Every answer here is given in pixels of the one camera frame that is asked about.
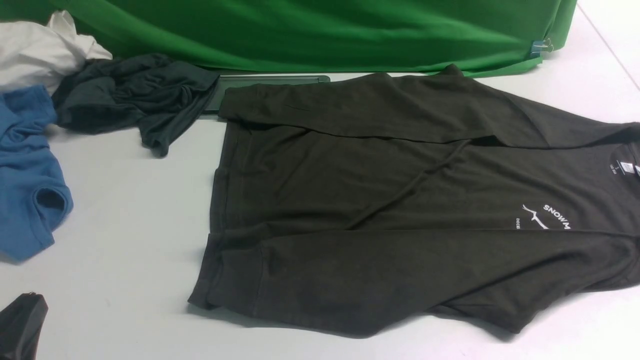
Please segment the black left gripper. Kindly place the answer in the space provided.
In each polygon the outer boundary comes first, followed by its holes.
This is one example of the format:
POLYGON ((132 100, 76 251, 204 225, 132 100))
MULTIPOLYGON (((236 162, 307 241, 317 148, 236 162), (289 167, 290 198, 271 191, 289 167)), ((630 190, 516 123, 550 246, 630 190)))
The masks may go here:
POLYGON ((43 295, 25 292, 0 312, 0 358, 34 360, 48 305, 43 295))

